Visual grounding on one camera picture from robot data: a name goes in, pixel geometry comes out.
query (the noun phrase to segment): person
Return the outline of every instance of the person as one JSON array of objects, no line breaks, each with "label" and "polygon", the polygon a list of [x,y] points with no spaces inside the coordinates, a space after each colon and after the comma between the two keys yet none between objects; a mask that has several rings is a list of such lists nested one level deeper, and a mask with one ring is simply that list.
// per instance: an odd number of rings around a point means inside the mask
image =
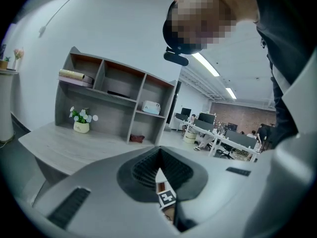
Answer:
[{"label": "person", "polygon": [[256,136],[256,131],[255,130],[252,130],[252,132],[251,133],[249,133],[249,134],[247,134],[247,137],[252,137],[252,138],[257,138],[257,136]]},{"label": "person", "polygon": [[259,135],[256,134],[256,131],[255,131],[255,130],[252,130],[251,133],[247,134],[247,137],[255,138],[260,144],[262,144],[262,141],[261,141]]},{"label": "person", "polygon": [[263,123],[261,123],[260,128],[258,129],[257,136],[260,139],[260,144],[262,144],[263,141],[266,140],[267,131],[264,128],[264,124]]},{"label": "person", "polygon": [[163,26],[166,43],[181,54],[193,54],[218,43],[238,22],[254,22],[268,50],[276,110],[273,148],[297,133],[282,96],[305,67],[316,47],[311,22],[314,0],[174,0]]},{"label": "person", "polygon": [[[196,115],[195,115],[195,114],[192,114],[192,115],[190,116],[189,122],[190,122],[191,124],[193,124],[195,118],[196,118]],[[182,130],[183,130],[183,133],[182,133],[182,134],[183,134],[183,135],[185,134],[186,129],[187,129],[187,125],[183,125],[183,126],[182,126]]]},{"label": "person", "polygon": [[200,151],[201,148],[205,148],[210,142],[214,140],[213,136],[210,136],[208,134],[204,135],[204,138],[202,139],[201,143],[198,146],[194,147],[194,150]]}]

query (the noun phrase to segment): fluorescent light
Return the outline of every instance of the fluorescent light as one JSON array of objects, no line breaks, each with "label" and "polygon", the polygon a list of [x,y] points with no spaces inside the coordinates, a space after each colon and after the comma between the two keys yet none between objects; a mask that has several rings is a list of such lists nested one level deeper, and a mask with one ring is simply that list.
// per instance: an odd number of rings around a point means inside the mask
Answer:
[{"label": "fluorescent light", "polygon": [[231,88],[226,88],[226,90],[228,91],[228,93],[231,95],[231,97],[233,99],[237,99],[237,97],[234,95],[233,91],[231,90]]},{"label": "fluorescent light", "polygon": [[203,66],[205,66],[207,70],[212,73],[212,75],[215,77],[220,76],[216,69],[200,53],[192,54],[192,56],[196,58]]}]

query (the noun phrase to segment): brick wall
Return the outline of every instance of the brick wall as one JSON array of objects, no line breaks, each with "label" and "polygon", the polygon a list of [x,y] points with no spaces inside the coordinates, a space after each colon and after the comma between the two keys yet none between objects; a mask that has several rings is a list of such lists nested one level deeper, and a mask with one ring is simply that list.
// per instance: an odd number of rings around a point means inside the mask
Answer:
[{"label": "brick wall", "polygon": [[216,121],[233,123],[238,125],[237,132],[244,131],[246,134],[252,130],[257,131],[261,123],[275,124],[275,112],[248,108],[238,105],[222,104],[213,102],[210,113],[216,113]]}]

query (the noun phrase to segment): black vent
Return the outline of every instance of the black vent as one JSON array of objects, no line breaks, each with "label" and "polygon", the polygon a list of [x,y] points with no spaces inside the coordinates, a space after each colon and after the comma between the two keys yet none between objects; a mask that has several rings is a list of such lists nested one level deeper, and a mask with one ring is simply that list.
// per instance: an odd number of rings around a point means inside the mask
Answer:
[{"label": "black vent", "polygon": [[159,168],[178,201],[196,198],[208,180],[202,166],[167,148],[156,147],[124,163],[117,173],[118,184],[136,201],[157,202],[155,178]]},{"label": "black vent", "polygon": [[193,176],[193,170],[189,166],[162,150],[157,150],[136,163],[132,168],[132,174],[143,186],[155,191],[155,177],[159,168],[174,190],[179,189]]},{"label": "black vent", "polygon": [[75,189],[48,217],[55,225],[65,229],[71,219],[75,216],[83,202],[90,194],[84,188]]},{"label": "black vent", "polygon": [[232,167],[227,168],[226,171],[233,172],[233,173],[236,173],[236,174],[239,174],[242,176],[246,176],[246,177],[248,177],[249,174],[251,173],[251,171],[248,171],[248,170],[237,169],[237,168],[232,168]]}]

